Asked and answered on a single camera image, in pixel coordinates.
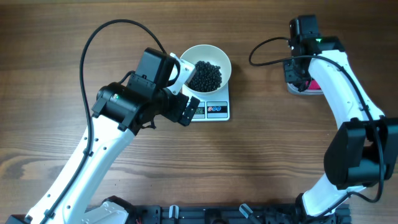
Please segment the black beans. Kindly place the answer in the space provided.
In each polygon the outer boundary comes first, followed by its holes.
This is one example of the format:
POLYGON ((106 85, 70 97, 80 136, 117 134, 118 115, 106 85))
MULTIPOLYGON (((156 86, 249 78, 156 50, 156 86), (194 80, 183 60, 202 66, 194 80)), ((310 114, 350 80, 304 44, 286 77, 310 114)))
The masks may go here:
POLYGON ((191 90, 205 93, 215 91, 221 86, 220 66, 212 65, 210 62, 198 61, 195 68, 196 73, 188 82, 188 87, 191 90))

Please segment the white digital kitchen scale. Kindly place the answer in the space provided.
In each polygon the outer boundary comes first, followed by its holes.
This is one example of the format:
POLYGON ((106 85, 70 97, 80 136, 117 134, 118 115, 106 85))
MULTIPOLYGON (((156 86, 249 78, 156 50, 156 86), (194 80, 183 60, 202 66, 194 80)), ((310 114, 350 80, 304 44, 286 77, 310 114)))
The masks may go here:
POLYGON ((215 122, 228 121, 230 119, 228 83, 226 83, 224 87, 212 93, 195 92, 190 90, 188 87, 183 86, 182 93, 200 100, 192 121, 215 122))

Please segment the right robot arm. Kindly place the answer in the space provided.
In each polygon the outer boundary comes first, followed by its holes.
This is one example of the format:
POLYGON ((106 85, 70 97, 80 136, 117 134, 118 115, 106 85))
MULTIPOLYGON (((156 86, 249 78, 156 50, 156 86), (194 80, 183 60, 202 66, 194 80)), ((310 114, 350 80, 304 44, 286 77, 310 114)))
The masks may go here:
POLYGON ((397 119, 387 118, 355 77, 345 48, 335 37, 323 37, 314 15, 289 23, 292 58, 284 63, 292 93, 323 93, 338 131, 324 155, 325 173, 298 202, 303 220, 321 219, 352 195, 391 178, 397 159, 397 119))

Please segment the clear plastic bean container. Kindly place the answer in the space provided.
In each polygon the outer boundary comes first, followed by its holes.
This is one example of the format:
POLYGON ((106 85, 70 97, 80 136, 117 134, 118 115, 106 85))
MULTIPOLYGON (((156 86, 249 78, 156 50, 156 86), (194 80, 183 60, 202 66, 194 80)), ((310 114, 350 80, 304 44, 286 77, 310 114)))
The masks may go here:
POLYGON ((291 83, 287 84, 287 90, 289 93, 293 95, 323 95, 322 89, 318 91, 309 91, 308 89, 304 91, 299 91, 299 89, 294 84, 291 83))

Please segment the pink measuring scoop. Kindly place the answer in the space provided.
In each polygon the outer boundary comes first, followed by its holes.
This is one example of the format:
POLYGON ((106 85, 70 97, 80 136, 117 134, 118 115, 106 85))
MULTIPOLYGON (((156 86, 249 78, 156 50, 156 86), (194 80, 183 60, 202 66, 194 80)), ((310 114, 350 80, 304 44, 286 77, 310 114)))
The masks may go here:
POLYGON ((307 85, 308 85, 308 90, 309 91, 318 91, 318 90, 321 90, 321 87, 320 87, 320 85, 317 83, 317 81, 316 80, 311 80, 311 81, 309 81, 309 82, 307 82, 307 85))

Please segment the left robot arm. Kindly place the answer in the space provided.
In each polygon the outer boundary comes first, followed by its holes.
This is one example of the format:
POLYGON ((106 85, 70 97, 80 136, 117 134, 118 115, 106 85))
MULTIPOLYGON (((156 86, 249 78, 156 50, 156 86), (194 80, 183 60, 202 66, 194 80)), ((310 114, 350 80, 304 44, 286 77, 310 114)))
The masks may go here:
POLYGON ((180 90, 195 72, 175 54, 146 49, 126 86, 114 82, 100 89, 82 139, 47 193, 26 215, 7 222, 135 223, 135 207, 118 197, 90 211, 87 206, 114 160, 140 129, 154 127, 156 115, 190 124, 199 100, 180 90))

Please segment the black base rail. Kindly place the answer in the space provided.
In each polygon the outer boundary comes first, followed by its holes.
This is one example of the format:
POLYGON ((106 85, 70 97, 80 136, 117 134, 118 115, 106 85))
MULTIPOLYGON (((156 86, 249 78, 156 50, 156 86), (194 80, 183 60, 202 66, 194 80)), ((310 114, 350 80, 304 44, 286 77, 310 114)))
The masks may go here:
POLYGON ((105 212, 122 215, 126 219, 120 223, 142 224, 183 224, 183 223, 330 223, 350 224, 351 212, 346 204, 340 205, 333 214, 325 217, 306 217, 296 204, 274 204, 250 207, 242 204, 238 207, 179 207, 171 205, 132 205, 111 196, 102 201, 100 208, 105 212))

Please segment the white bowl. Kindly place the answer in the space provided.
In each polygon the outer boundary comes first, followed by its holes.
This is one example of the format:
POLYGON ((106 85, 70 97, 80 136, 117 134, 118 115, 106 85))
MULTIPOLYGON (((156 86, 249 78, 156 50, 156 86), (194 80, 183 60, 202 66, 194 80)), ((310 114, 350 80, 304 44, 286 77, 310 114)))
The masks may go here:
POLYGON ((228 85, 232 64, 220 48, 208 44, 190 47, 180 57, 194 65, 195 74, 184 87, 196 94, 215 93, 228 85))

